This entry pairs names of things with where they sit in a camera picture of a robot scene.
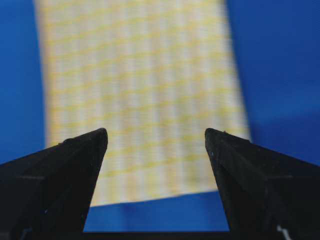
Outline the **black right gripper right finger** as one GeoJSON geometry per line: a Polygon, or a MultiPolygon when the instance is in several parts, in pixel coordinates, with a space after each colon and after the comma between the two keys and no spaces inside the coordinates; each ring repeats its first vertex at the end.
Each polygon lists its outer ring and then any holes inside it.
{"type": "Polygon", "coordinates": [[[319,239],[317,165],[212,128],[205,148],[233,239],[319,239]]]}

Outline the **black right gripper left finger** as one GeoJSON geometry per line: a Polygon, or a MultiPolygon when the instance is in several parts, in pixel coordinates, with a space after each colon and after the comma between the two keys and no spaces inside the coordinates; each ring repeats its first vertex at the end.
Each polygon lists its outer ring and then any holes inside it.
{"type": "Polygon", "coordinates": [[[1,239],[81,236],[107,146],[107,131],[99,128],[3,163],[1,239]]]}

